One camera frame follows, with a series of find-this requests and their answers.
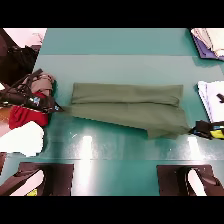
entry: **green surface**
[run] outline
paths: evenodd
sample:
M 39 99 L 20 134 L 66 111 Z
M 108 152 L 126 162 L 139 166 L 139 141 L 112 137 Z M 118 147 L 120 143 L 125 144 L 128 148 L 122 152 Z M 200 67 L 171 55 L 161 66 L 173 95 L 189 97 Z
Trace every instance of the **green surface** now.
M 55 99 L 62 106 L 69 105 L 74 82 L 183 84 L 182 107 L 193 126 L 196 120 L 208 120 L 195 84 L 223 80 L 224 65 L 199 59 L 188 32 L 48 29 L 35 69 L 56 77 Z M 158 195 L 159 164 L 211 164 L 224 184 L 220 140 L 187 135 L 149 140 L 144 130 L 59 113 L 52 115 L 44 138 L 44 149 L 35 158 L 7 156 L 0 183 L 16 172 L 20 161 L 35 161 L 74 163 L 72 195 Z
M 48 28 L 40 53 L 198 55 L 185 28 Z

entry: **teal table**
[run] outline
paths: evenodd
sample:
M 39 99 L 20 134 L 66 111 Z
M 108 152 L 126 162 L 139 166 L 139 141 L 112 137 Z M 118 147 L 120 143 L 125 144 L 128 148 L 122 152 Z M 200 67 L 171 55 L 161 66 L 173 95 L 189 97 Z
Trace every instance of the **teal table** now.
M 183 84 L 190 126 L 208 120 L 195 85 L 223 79 L 222 62 L 202 60 L 186 29 L 48 29 L 35 69 L 57 80 L 67 106 L 74 82 Z M 183 135 L 148 139 L 144 130 L 54 113 L 35 158 L 8 154 L 0 184 L 21 161 L 74 163 L 72 195 L 158 195 L 156 165 L 211 164 L 224 184 L 223 141 Z

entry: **red cloth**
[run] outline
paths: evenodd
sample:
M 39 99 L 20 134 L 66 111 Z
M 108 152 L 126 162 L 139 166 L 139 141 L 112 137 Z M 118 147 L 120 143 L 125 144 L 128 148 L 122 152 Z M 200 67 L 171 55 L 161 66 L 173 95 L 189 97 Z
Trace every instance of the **red cloth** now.
M 36 92 L 35 96 L 45 98 L 43 93 Z M 24 124 L 34 121 L 40 126 L 48 124 L 48 115 L 34 110 L 30 110 L 20 106 L 13 106 L 9 117 L 9 128 L 14 129 L 23 126 Z

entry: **green pants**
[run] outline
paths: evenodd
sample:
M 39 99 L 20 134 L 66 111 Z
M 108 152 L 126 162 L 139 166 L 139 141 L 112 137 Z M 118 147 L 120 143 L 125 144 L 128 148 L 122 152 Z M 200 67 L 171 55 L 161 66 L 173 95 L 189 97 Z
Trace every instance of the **green pants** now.
M 182 85 L 135 86 L 75 83 L 72 116 L 148 131 L 149 137 L 175 137 L 189 131 L 180 108 Z

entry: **stack of folded clothes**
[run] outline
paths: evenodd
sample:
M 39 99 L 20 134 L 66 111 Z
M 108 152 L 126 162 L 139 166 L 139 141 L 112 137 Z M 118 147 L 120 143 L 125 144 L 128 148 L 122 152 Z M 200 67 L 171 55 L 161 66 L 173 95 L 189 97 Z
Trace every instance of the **stack of folded clothes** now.
M 191 28 L 201 58 L 224 61 L 224 28 Z

